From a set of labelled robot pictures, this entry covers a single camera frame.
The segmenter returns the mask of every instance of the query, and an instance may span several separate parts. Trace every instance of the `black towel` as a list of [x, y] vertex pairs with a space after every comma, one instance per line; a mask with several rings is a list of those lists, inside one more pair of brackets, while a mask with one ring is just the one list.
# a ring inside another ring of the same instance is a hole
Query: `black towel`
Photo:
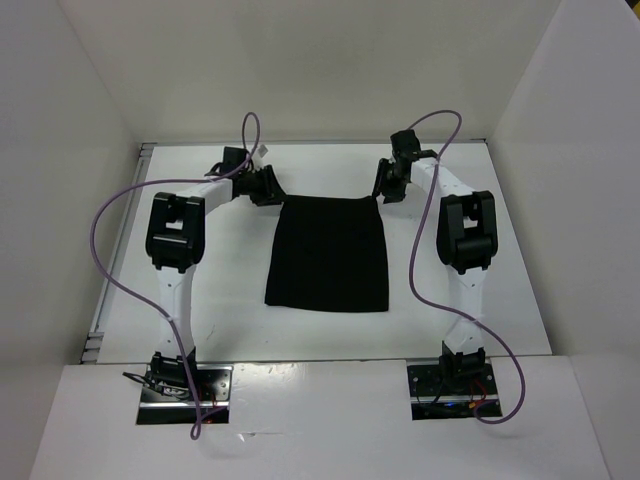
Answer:
[[265, 303], [322, 312], [389, 310], [387, 247], [375, 199], [287, 197]]

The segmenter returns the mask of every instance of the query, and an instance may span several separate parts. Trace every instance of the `wall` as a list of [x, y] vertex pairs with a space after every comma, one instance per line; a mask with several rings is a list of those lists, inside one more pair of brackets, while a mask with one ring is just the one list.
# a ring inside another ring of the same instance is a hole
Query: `wall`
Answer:
[[614, 478], [637, 478], [640, 22], [563, 0], [489, 148], [552, 347], [573, 354]]
[[[559, 0], [60, 0], [144, 141], [385, 140], [438, 108], [488, 136]], [[423, 127], [442, 139], [450, 119]]]
[[[0, 465], [27, 478], [101, 287], [87, 247], [136, 146], [58, 5], [0, 2]], [[121, 211], [105, 218], [108, 258]]]

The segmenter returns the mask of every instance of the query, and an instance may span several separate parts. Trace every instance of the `white table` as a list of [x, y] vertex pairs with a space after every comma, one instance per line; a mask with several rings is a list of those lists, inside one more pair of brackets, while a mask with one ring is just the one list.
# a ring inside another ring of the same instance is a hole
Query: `white table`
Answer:
[[[424, 145], [437, 149], [439, 145]], [[201, 178], [222, 158], [222, 146], [156, 147], [146, 180]], [[287, 193], [357, 198], [372, 190], [386, 144], [270, 145]], [[454, 144], [443, 158], [454, 174], [496, 198], [499, 249], [485, 286], [485, 322], [518, 355], [551, 353], [504, 199], [484, 144]], [[144, 189], [130, 234], [119, 250], [119, 279], [158, 298], [154, 268], [144, 250], [153, 196], [179, 185]], [[425, 202], [409, 186], [402, 203], [382, 205], [389, 258], [390, 308], [371, 314], [321, 313], [264, 304], [273, 235], [280, 207], [253, 206], [239, 198], [207, 217], [207, 245], [193, 285], [193, 334], [198, 361], [305, 361], [437, 357], [451, 325], [450, 314], [425, 307], [408, 286], [409, 253]], [[417, 285], [428, 298], [448, 302], [445, 268], [435, 251], [437, 206], [423, 236]], [[99, 320], [104, 340], [99, 363], [148, 362], [159, 340], [159, 316], [144, 304], [109, 288]], [[489, 355], [504, 355], [486, 339]]]
[[[228, 425], [136, 426], [141, 365], [66, 367], [31, 480], [608, 479], [565, 357], [522, 358], [528, 397], [500, 426], [412, 421], [405, 362], [238, 364]], [[515, 369], [494, 359], [503, 408]]]

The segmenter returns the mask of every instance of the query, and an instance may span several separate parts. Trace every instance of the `folded black fabric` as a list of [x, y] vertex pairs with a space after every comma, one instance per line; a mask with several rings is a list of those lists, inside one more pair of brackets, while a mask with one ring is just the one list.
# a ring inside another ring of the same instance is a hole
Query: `folded black fabric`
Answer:
[[265, 303], [323, 312], [389, 310], [387, 247], [375, 199], [287, 197]]

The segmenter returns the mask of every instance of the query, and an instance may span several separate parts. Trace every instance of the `glossy white surface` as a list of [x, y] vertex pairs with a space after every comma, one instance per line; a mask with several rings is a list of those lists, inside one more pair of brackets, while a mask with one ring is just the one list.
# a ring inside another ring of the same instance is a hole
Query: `glossy white surface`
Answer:
[[[0, 2], [2, 478], [28, 478], [62, 366], [80, 357], [102, 285], [89, 223], [101, 198], [130, 182], [135, 158], [56, 2]], [[107, 258], [121, 212], [105, 217]]]
[[[31, 480], [473, 478], [605, 480], [589, 416], [563, 357], [523, 358], [528, 400], [498, 427], [411, 420], [403, 361], [236, 365], [228, 425], [135, 425], [140, 366], [65, 369]], [[518, 397], [494, 361], [504, 408]]]
[[[493, 132], [558, 0], [59, 0], [142, 141], [385, 140], [439, 108]], [[447, 120], [425, 125], [443, 139]]]
[[565, 0], [489, 141], [556, 351], [611, 475], [638, 478], [640, 22], [624, 1]]
[[[425, 148], [437, 148], [437, 145]], [[280, 184], [292, 194], [363, 197], [371, 193], [378, 160], [388, 145], [271, 145]], [[200, 178], [222, 158], [223, 147], [157, 147], [147, 179]], [[443, 162], [477, 189], [497, 199], [500, 247], [485, 283], [486, 323], [519, 354], [549, 354], [542, 321], [511, 228], [491, 159], [484, 144], [456, 144]], [[143, 191], [126, 249], [120, 280], [158, 298], [158, 283], [144, 250], [149, 211], [158, 191]], [[193, 335], [200, 361], [304, 361], [436, 357], [454, 321], [419, 303], [408, 286], [409, 252], [425, 193], [411, 186], [404, 202], [381, 205], [389, 258], [390, 310], [373, 314], [339, 314], [269, 307], [264, 304], [273, 235], [280, 207], [253, 206], [236, 199], [207, 217], [207, 246], [194, 277]], [[448, 302], [445, 267], [435, 252], [432, 217], [423, 237], [416, 268], [420, 291]], [[105, 337], [101, 363], [148, 362], [158, 342], [159, 316], [144, 304], [113, 289], [101, 319]], [[491, 355], [504, 355], [487, 340]]]

